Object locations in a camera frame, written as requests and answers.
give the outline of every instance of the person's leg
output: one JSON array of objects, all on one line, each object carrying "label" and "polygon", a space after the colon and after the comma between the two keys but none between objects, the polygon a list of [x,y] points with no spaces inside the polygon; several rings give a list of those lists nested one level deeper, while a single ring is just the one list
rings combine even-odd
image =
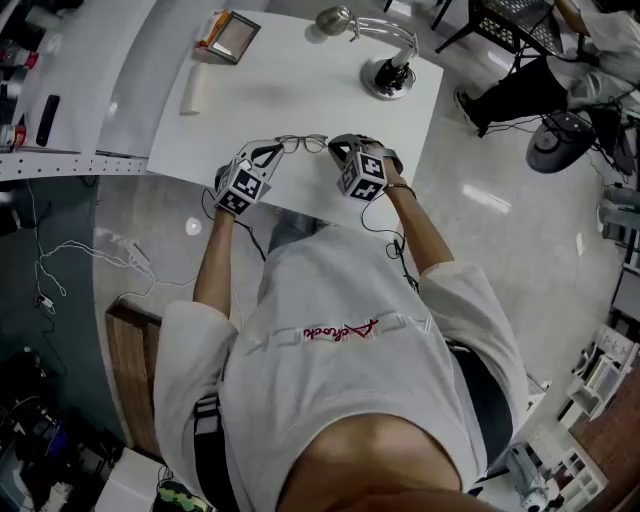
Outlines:
[{"label": "person's leg", "polygon": [[567,108],[567,91],[549,70],[546,57],[539,57],[507,76],[477,100],[459,98],[471,121],[478,128],[492,122],[550,114]]},{"label": "person's leg", "polygon": [[280,220],[273,228],[269,252],[291,242],[310,237],[316,232],[316,219],[302,213],[282,210]]},{"label": "person's leg", "polygon": [[602,192],[602,197],[615,204],[640,208],[640,192],[630,188],[606,187]]},{"label": "person's leg", "polygon": [[625,212],[617,208],[600,208],[600,221],[603,224],[617,224],[625,228],[640,231],[640,214]]}]

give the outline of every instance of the floor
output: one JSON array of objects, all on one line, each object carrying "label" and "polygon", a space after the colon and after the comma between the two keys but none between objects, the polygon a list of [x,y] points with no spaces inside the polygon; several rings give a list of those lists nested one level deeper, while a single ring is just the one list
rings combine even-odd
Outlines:
[{"label": "floor", "polygon": [[[311,19],[334,3],[271,0],[268,10]],[[622,255],[597,233],[595,207],[603,180],[611,183],[616,176],[596,155],[582,157],[559,174],[540,175],[524,160],[530,134],[509,130],[483,139],[469,134],[453,103],[454,88],[464,84],[478,92],[486,89],[506,74],[512,58],[475,35],[436,55],[434,49],[466,23],[467,14],[466,2],[454,1],[433,32],[430,23],[437,10],[432,3],[394,2],[396,10],[389,13],[418,33],[421,56],[445,70],[413,185],[456,258],[485,269],[529,373],[539,382],[551,380],[573,365],[594,328],[606,318]],[[350,2],[359,14],[376,16],[382,15],[382,4],[382,0]],[[102,179],[96,248],[124,256],[121,245],[135,240],[157,280],[188,283],[196,276],[211,226],[200,206],[201,194],[201,187],[170,178]],[[190,217],[203,226],[193,237],[185,232]],[[266,247],[277,212],[258,205],[242,220],[254,227]],[[232,300],[232,321],[239,324],[255,308],[262,270],[257,251],[240,228],[233,239],[232,269],[237,296]],[[95,310],[106,347],[104,311],[123,292],[144,293],[152,282],[138,272],[100,261],[93,271]],[[156,285],[148,297],[126,300],[161,315],[168,302],[189,299],[192,288]]]}]

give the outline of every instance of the bracelet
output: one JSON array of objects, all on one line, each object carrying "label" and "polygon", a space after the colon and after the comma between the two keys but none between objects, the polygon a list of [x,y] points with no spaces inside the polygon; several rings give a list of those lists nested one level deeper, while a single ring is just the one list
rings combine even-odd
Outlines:
[{"label": "bracelet", "polygon": [[405,183],[388,183],[386,187],[384,187],[385,192],[388,191],[391,188],[406,188],[409,192],[411,192],[413,194],[413,198],[417,201],[418,198],[416,197],[416,193],[413,191],[413,189],[405,184]]}]

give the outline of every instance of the white t-shirt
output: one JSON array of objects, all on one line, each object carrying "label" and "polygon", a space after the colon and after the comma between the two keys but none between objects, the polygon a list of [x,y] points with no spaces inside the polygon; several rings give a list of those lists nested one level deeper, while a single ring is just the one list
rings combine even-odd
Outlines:
[{"label": "white t-shirt", "polygon": [[518,346],[479,267],[451,262],[420,278],[420,296],[386,242],[324,228],[269,255],[258,307],[238,332],[215,309],[165,313],[154,389],[167,465],[196,494],[193,407],[220,384],[227,462],[240,510],[273,512],[313,438],[356,414],[404,418],[433,436],[465,490],[486,451],[464,377],[445,337],[477,351],[505,393],[514,432],[526,411]]},{"label": "white t-shirt", "polygon": [[[581,62],[566,62],[556,57],[547,57],[549,69],[560,85],[569,90],[576,79],[596,71],[622,79],[625,82],[639,84],[640,24],[625,11],[601,13],[583,9],[580,14],[591,38],[591,44],[585,45],[585,51],[598,57],[599,67],[595,68]],[[562,57],[574,60],[577,58],[577,52],[572,49]],[[607,83],[607,89],[613,88],[614,90],[607,90],[605,94],[607,97],[618,97],[625,92],[626,85],[625,83]]]}]

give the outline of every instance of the chair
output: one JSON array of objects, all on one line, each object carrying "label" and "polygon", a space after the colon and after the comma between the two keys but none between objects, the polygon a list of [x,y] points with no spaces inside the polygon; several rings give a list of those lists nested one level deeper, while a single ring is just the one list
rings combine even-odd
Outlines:
[{"label": "chair", "polygon": [[[433,23],[438,26],[453,0],[444,3]],[[553,9],[544,0],[468,0],[469,23],[449,38],[436,53],[463,37],[476,32],[489,41],[518,55],[516,68],[520,68],[521,51],[531,47],[541,55],[557,55],[563,52],[560,27],[550,12]]]}]

